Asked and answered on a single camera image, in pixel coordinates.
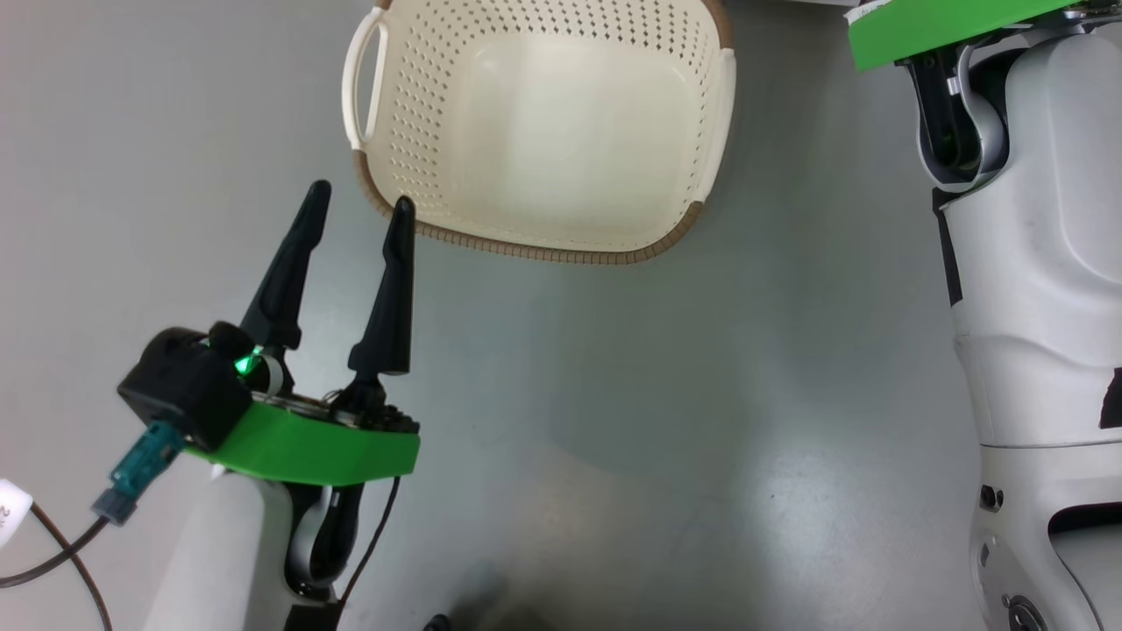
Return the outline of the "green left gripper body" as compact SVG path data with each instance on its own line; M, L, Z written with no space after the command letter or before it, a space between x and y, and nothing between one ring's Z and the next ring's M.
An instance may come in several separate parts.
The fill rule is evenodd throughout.
M254 479L338 487L410 475L420 447L417 431L358 429L257 397L217 450L186 452Z

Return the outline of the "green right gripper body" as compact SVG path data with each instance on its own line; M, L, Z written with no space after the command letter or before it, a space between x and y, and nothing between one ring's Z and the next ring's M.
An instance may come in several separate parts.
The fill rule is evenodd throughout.
M1086 11L1086 1L870 1L846 12L859 72L945 46L1027 31L1050 13Z

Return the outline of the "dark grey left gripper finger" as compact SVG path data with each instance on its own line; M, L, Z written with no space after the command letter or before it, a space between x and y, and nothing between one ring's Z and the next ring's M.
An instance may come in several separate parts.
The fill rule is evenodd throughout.
M355 379L348 386L349 408L375 408L385 400L381 376L410 373L415 277L416 208L410 196L398 196L381 241L381 281L373 312L348 367Z
M323 238L332 188L327 180L311 184L303 203L280 240L240 328L257 346L297 349L303 337L298 316L309 275L309 262Z

